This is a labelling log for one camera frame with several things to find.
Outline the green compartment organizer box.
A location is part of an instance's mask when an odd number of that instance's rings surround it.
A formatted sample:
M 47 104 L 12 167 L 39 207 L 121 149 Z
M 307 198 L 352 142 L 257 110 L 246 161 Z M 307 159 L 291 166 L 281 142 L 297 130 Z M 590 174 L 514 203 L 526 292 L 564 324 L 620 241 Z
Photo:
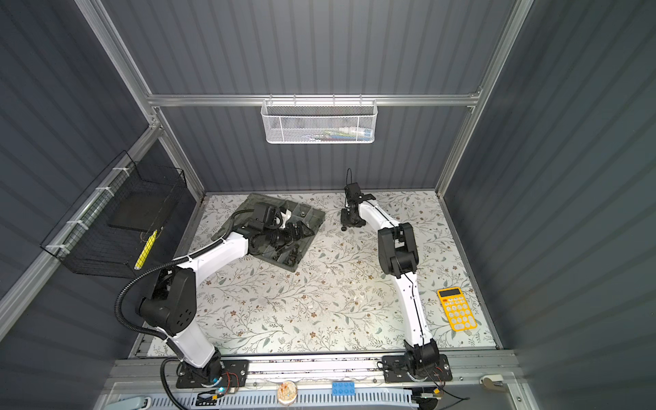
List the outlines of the green compartment organizer box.
M 325 219 L 324 211 L 307 204 L 250 194 L 211 240 L 231 229 L 249 240 L 251 256 L 295 272 Z

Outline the yellow calculator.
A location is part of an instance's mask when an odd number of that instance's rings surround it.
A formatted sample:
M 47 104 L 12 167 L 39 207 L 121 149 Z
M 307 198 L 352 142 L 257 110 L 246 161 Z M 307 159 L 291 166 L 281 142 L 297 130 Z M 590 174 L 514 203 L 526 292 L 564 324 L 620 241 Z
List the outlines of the yellow calculator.
M 452 331 L 471 331 L 478 327 L 478 322 L 461 288 L 442 289 L 437 292 L 437 296 Z

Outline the yellow marker in black basket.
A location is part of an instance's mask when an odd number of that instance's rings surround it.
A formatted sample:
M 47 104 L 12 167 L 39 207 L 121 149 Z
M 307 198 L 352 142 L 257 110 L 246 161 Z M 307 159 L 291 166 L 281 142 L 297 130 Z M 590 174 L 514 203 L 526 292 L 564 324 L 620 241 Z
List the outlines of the yellow marker in black basket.
M 145 245 L 143 246 L 143 249 L 142 249 L 141 253 L 139 254 L 137 260 L 135 261 L 135 264 L 134 264 L 134 267 L 133 267 L 134 270 L 139 271 L 144 267 L 144 265 L 145 265 L 145 263 L 148 259 L 148 256 L 150 255 L 150 251 L 152 250 L 157 238 L 158 238 L 158 231 L 154 230 L 154 232 L 146 240 Z

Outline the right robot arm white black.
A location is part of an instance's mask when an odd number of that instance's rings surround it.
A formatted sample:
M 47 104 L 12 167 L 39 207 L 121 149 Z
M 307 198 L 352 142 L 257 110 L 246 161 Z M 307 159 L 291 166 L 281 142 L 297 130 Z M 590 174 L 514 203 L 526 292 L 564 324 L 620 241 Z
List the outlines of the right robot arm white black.
M 371 227 L 377 233 L 379 265 L 393 278 L 403 315 L 406 366 L 413 378 L 430 378 L 439 364 L 440 351 L 429 329 L 418 281 L 419 252 L 413 227 L 384 211 L 375 196 L 356 183 L 344 188 L 342 229 Z

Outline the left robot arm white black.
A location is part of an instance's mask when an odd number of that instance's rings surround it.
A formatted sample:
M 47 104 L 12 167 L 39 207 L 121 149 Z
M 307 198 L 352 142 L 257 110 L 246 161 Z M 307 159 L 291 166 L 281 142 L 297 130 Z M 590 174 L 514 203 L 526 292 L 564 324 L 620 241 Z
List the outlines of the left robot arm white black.
M 268 201 L 234 211 L 210 244 L 155 270 L 155 283 L 136 313 L 182 364 L 214 377 L 220 372 L 221 356 L 198 312 L 209 282 L 238 261 L 255 256 L 280 266 L 288 258 L 294 269 L 303 244 L 320 226 L 312 222 L 312 213 L 304 204 Z

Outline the markers in white basket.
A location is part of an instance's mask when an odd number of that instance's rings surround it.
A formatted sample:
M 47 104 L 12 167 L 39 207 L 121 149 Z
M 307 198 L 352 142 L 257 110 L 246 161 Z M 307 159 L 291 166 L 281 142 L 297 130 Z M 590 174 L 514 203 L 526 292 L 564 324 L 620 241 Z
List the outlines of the markers in white basket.
M 374 130 L 365 127 L 340 127 L 315 130 L 305 135 L 311 141 L 338 143 L 371 143 L 374 140 Z

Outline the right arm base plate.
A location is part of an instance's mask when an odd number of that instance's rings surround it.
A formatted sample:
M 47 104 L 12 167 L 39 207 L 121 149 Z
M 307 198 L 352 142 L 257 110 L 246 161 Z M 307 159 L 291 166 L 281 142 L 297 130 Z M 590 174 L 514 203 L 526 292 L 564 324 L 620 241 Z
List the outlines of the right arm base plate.
M 388 384 L 439 382 L 453 380 L 449 359 L 440 354 L 437 363 L 413 364 L 406 355 L 384 355 L 377 362 L 377 369 L 383 372 Z

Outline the blue toy brick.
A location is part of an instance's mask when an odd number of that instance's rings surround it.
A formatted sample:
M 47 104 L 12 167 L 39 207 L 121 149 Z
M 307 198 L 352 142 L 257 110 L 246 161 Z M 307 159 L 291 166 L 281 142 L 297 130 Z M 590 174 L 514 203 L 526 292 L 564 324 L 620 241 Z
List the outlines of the blue toy brick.
M 355 396 L 355 383 L 351 381 L 333 382 L 331 394 L 336 397 Z

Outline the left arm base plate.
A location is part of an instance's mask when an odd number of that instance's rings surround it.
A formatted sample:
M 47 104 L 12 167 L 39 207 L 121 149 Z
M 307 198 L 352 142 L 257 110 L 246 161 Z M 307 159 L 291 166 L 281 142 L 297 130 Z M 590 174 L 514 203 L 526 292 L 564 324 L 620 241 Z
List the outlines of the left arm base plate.
M 211 360 L 206 367 L 196 368 L 181 362 L 176 370 L 177 389 L 237 389 L 245 386 L 249 373 L 248 360 Z

